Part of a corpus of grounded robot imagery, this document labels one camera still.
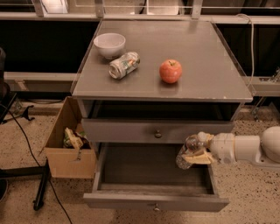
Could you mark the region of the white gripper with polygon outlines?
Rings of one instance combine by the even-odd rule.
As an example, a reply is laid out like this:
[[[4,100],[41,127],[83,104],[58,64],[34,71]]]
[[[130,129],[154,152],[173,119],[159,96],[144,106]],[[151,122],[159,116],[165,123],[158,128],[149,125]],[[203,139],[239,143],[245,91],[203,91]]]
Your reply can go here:
[[[235,160],[235,135],[232,133],[220,133],[216,136],[199,132],[198,139],[201,143],[208,143],[210,152],[200,150],[193,154],[183,154],[182,158],[192,165],[210,165],[214,162],[214,157],[222,164],[233,164]]]

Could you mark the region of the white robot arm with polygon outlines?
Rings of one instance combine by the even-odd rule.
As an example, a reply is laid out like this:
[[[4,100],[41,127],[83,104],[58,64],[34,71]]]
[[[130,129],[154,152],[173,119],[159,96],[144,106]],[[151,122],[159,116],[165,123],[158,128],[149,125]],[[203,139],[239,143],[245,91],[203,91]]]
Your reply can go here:
[[[179,151],[176,163],[186,170],[193,165],[234,164],[247,161],[263,168],[280,167],[280,127],[266,129],[260,136],[233,133],[211,135],[199,132],[189,136]]]

